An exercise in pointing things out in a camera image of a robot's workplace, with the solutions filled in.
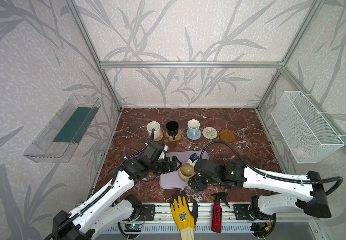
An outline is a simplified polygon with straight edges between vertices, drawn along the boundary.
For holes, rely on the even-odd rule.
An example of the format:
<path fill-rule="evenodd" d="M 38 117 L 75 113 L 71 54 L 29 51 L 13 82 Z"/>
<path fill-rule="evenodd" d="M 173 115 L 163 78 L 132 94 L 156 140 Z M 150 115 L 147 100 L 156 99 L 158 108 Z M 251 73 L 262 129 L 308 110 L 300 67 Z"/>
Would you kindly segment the grey round coaster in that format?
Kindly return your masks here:
<path fill-rule="evenodd" d="M 198 139 L 200 139 L 201 137 L 201 132 L 198 132 L 197 135 L 195 137 L 191 136 L 189 134 L 189 131 L 186 131 L 186 136 L 190 139 L 190 140 L 193 140 L 193 141 L 196 141 Z"/>

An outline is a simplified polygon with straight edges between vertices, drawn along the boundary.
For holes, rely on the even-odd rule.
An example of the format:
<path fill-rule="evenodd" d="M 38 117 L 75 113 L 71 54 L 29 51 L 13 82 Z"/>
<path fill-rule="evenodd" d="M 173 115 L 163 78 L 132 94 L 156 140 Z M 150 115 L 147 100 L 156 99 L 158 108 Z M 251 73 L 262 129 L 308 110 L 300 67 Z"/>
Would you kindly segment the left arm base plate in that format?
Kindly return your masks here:
<path fill-rule="evenodd" d="M 153 221 L 155 219 L 156 205 L 142 204 L 141 213 L 137 221 Z"/>

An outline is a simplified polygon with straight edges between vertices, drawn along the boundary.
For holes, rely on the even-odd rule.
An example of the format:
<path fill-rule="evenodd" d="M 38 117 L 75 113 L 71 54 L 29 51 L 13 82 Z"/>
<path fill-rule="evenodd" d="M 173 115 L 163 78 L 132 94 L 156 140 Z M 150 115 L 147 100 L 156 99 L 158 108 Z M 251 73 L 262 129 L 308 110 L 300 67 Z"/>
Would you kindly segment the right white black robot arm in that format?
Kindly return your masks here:
<path fill-rule="evenodd" d="M 327 201 L 330 192 L 324 189 L 318 172 L 309 171 L 306 175 L 296 176 L 251 168 L 241 163 L 229 162 L 221 166 L 196 154 L 188 162 L 194 168 L 194 176 L 189 178 L 188 186 L 196 193 L 209 186 L 225 190 L 246 188 L 273 192 L 272 196 L 252 197 L 246 211 L 251 220 L 296 211 L 320 219 L 332 216 Z"/>

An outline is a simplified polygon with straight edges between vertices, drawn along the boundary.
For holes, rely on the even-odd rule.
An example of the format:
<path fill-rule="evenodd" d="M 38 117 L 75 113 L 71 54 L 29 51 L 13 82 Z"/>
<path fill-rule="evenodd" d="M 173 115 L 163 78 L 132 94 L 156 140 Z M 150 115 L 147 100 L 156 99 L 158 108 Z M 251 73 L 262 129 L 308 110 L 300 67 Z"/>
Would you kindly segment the black mug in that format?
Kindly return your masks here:
<path fill-rule="evenodd" d="M 167 132 L 173 138 L 178 134 L 179 124 L 176 121 L 170 121 L 166 124 Z"/>

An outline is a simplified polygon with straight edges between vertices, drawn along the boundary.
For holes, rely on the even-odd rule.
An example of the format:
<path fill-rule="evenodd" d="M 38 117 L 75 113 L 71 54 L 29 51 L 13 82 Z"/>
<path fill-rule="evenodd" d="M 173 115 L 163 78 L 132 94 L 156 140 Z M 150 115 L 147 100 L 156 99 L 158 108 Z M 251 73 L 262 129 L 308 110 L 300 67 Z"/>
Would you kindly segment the woven tan round coaster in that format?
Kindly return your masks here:
<path fill-rule="evenodd" d="M 164 137 L 164 133 L 162 132 L 161 135 L 155 139 L 155 142 L 160 141 Z"/>

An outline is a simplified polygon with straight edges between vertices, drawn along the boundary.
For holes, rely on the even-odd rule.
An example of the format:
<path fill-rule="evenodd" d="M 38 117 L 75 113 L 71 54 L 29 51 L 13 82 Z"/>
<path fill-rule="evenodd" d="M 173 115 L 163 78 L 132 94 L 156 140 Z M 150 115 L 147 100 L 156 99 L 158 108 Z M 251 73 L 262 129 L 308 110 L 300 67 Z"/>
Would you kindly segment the cream woven round coaster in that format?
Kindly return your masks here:
<path fill-rule="evenodd" d="M 206 127 L 202 130 L 202 135 L 209 140 L 213 140 L 217 138 L 218 132 L 213 127 Z"/>

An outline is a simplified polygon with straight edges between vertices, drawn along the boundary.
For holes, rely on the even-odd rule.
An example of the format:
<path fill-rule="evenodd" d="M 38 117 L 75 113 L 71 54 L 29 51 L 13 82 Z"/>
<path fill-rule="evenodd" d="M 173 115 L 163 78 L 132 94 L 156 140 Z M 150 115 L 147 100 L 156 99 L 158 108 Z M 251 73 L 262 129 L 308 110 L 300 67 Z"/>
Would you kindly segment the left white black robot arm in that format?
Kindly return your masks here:
<path fill-rule="evenodd" d="M 53 219 L 53 231 L 48 240 L 94 240 L 103 231 L 122 220 L 137 218 L 142 203 L 128 196 L 114 202 L 132 189 L 149 173 L 155 176 L 178 171 L 182 162 L 167 155 L 168 147 L 150 142 L 143 149 L 126 157 L 115 170 L 113 178 L 84 203 L 70 212 L 60 211 Z"/>

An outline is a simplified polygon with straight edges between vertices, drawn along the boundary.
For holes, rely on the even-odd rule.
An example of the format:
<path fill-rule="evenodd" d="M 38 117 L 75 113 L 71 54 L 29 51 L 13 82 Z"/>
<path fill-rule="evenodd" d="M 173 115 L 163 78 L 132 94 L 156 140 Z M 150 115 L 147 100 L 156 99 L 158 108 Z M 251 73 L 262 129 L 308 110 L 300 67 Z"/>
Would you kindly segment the white mug blue handle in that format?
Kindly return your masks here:
<path fill-rule="evenodd" d="M 193 137 L 197 135 L 200 128 L 200 122 L 198 120 L 192 119 L 187 122 L 187 131 L 189 131 L 189 134 Z"/>

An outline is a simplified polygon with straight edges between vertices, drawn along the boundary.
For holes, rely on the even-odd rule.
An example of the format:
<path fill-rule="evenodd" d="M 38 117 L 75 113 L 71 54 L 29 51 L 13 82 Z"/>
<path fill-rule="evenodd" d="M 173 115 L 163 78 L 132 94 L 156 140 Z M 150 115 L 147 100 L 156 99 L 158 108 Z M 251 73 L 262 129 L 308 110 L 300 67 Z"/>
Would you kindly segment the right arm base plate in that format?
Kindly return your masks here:
<path fill-rule="evenodd" d="M 276 214 L 264 214 L 258 208 L 252 207 L 249 203 L 234 204 L 233 211 L 237 220 L 276 220 Z"/>

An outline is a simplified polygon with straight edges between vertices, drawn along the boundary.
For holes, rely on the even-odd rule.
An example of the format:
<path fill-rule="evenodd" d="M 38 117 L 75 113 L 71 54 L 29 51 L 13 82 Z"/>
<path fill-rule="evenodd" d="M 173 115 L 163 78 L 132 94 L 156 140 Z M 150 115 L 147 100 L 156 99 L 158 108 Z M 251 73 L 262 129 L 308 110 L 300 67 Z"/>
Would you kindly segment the beige yellow mug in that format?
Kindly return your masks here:
<path fill-rule="evenodd" d="M 194 174 L 195 174 L 194 167 L 188 162 L 183 163 L 182 166 L 178 170 L 179 178 L 186 183 L 191 177 L 194 176 Z"/>

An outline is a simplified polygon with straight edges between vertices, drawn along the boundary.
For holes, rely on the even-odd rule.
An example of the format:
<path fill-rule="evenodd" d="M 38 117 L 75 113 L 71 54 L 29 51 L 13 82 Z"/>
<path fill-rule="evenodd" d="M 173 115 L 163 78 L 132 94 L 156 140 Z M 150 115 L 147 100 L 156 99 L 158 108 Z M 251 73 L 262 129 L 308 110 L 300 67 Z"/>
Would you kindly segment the white speckled mug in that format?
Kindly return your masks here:
<path fill-rule="evenodd" d="M 158 138 L 163 132 L 160 123 L 156 121 L 152 121 L 147 124 L 147 131 L 148 131 L 149 138 L 152 136 L 152 133 L 154 134 L 154 140 Z"/>

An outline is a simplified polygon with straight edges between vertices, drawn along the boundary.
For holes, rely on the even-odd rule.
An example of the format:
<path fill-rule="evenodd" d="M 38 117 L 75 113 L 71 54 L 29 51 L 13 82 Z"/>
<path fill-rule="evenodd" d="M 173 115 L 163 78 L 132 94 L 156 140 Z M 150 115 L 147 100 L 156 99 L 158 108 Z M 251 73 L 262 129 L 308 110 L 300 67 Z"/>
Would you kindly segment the brown wooden round coaster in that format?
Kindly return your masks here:
<path fill-rule="evenodd" d="M 230 131 L 230 130 L 221 130 L 219 132 L 219 137 L 222 141 L 226 142 L 226 143 L 231 143 L 235 140 L 235 134 L 234 132 Z"/>

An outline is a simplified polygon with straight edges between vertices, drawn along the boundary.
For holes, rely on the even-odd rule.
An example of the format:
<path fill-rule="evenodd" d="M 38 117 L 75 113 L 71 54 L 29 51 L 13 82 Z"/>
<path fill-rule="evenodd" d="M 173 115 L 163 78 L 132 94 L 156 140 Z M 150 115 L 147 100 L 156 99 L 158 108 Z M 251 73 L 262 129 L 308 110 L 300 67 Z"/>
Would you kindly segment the cork flower coaster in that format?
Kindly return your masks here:
<path fill-rule="evenodd" d="M 178 134 L 177 134 L 174 138 L 173 138 L 172 136 L 170 136 L 170 135 L 168 134 L 168 132 L 165 132 L 165 135 L 166 135 L 166 137 L 168 138 L 168 140 L 169 140 L 170 142 L 180 141 L 181 138 L 182 138 L 182 130 L 179 129 L 179 130 L 178 130 Z"/>

